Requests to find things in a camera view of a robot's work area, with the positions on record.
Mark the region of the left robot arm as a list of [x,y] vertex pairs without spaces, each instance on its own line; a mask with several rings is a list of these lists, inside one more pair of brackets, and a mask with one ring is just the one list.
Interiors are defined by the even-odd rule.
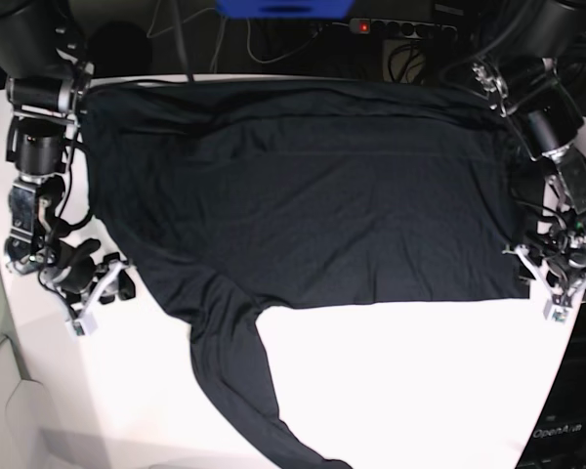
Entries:
[[469,52],[439,81],[488,102],[519,145],[548,169],[555,207],[535,205],[547,232],[512,252],[547,292],[546,320],[564,322],[586,292],[586,157],[576,145],[584,117],[564,69],[586,64],[586,1],[503,1],[481,19]]

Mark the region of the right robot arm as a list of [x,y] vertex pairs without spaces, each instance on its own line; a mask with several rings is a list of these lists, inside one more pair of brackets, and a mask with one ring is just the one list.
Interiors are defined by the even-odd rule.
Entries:
[[135,284],[120,254],[94,261],[98,240],[65,242],[93,217],[87,214],[75,224],[63,219],[72,162],[84,149],[80,118],[94,71],[67,2],[0,1],[0,67],[13,107],[6,159],[18,171],[8,198],[7,267],[21,276],[35,275],[64,304],[68,331],[87,336],[97,329],[93,309],[134,298]]

